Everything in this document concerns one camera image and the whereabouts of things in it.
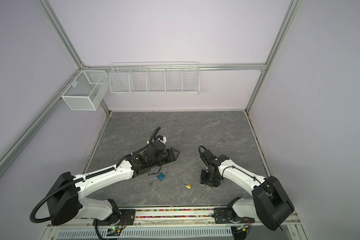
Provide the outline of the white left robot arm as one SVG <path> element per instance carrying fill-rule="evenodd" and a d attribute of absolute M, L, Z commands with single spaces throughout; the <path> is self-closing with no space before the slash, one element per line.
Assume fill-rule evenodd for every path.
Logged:
<path fill-rule="evenodd" d="M 59 226 L 73 219 L 92 219 L 96 225 L 118 225 L 123 214 L 115 200 L 95 200 L 89 195 L 124 180 L 152 175 L 152 168 L 175 162 L 180 151 L 167 148 L 167 139 L 159 131 L 156 128 L 144 147 L 124 155 L 114 165 L 75 176 L 71 172 L 61 174 L 31 211 L 30 221 Z"/>

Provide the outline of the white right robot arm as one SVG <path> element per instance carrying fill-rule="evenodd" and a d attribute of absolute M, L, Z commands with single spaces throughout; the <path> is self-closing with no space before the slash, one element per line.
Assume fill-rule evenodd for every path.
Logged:
<path fill-rule="evenodd" d="M 201 171 L 201 185 L 217 188 L 228 179 L 252 196 L 246 200 L 236 197 L 223 208 L 215 208 L 213 217 L 217 224 L 252 224 L 259 220 L 271 231 L 295 211 L 295 207 L 280 181 L 274 177 L 256 175 L 225 155 L 215 156 L 204 146 L 198 147 L 206 169 Z"/>

